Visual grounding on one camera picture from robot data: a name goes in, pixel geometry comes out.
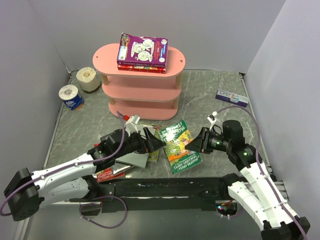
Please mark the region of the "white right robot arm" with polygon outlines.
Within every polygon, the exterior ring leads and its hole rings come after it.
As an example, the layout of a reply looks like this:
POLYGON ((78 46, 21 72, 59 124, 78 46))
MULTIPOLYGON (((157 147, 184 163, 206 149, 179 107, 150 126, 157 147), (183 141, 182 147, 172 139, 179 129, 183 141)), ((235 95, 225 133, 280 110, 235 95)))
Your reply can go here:
POLYGON ((185 148, 204 154, 215 150, 227 154, 246 182, 235 173, 227 174, 219 180, 218 193, 242 206, 258 225, 262 239, 307 239, 309 221, 300 217, 281 195, 256 148, 246 143, 239 121, 224 121, 221 133, 203 127, 185 148))

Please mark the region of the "purple 117-storey treehouse book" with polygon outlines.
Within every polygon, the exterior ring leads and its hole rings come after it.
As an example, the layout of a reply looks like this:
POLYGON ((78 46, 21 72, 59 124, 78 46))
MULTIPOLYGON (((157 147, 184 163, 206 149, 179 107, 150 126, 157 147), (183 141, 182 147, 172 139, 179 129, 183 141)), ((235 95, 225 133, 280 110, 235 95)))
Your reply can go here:
POLYGON ((127 66, 165 68, 168 49, 167 38, 122 33, 116 62, 127 66))

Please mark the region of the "green 104-storey treehouse book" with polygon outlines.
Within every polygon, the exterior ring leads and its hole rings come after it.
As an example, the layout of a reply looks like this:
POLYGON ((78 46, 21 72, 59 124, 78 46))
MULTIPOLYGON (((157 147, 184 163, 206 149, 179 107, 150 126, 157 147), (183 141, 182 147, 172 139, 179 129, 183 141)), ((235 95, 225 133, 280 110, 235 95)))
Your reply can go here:
POLYGON ((199 163, 202 158, 198 152, 187 150, 193 137, 184 120, 158 131, 159 138, 165 143, 164 152, 167 156, 173 174, 188 170, 199 163))

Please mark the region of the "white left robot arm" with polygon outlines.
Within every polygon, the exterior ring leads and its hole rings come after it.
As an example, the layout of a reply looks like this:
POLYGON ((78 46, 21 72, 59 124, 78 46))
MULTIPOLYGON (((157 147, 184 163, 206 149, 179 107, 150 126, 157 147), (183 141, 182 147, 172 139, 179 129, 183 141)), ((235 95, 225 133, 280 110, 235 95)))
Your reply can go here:
POLYGON ((18 222, 40 208, 63 200, 93 201, 99 195, 93 174, 110 168, 123 156, 153 153, 165 145, 147 127, 131 133, 122 128, 73 160, 33 172, 20 169, 4 190, 4 202, 10 210, 8 215, 18 222))

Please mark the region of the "red 156-storey treehouse book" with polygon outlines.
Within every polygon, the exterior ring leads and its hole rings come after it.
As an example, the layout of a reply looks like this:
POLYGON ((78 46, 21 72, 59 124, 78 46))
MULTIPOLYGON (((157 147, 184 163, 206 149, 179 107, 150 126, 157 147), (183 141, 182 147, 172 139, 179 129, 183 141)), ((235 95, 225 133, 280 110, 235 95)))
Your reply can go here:
POLYGON ((154 66, 136 66, 136 65, 118 64, 117 69, 120 71, 132 71, 132 72, 143 72, 143 73, 156 73, 156 74, 166 73, 166 68, 154 67, 154 66))

